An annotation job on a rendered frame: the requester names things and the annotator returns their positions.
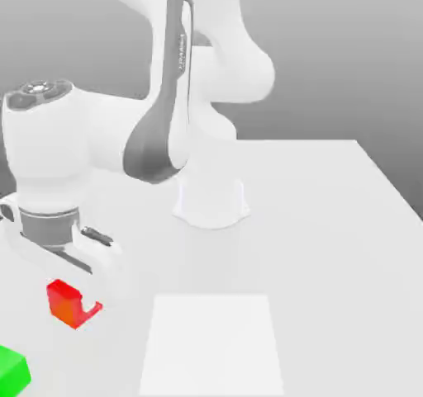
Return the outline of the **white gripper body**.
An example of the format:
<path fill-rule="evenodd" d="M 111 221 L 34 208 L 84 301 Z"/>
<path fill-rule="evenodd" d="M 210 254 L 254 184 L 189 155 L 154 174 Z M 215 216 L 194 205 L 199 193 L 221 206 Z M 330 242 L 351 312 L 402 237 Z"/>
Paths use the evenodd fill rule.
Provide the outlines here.
<path fill-rule="evenodd" d="M 119 250 L 82 235 L 76 224 L 25 231 L 10 223 L 8 242 L 48 277 L 81 291 L 114 292 L 120 285 L 123 263 Z"/>

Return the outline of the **small red cube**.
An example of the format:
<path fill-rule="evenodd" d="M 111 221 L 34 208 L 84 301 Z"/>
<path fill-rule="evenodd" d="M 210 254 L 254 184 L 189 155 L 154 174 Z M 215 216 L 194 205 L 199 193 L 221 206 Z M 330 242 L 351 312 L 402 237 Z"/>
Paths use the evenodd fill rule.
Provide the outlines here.
<path fill-rule="evenodd" d="M 96 301 L 91 309 L 85 310 L 82 293 L 60 279 L 52 281 L 46 291 L 50 313 L 73 329 L 78 329 L 103 309 Z"/>

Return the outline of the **small green cube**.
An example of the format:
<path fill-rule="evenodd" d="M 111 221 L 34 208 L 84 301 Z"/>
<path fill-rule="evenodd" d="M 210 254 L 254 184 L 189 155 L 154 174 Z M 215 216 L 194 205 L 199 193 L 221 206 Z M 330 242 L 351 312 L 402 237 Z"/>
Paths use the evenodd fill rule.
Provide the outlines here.
<path fill-rule="evenodd" d="M 17 397 L 30 382 L 26 358 L 0 345 L 0 397 Z"/>

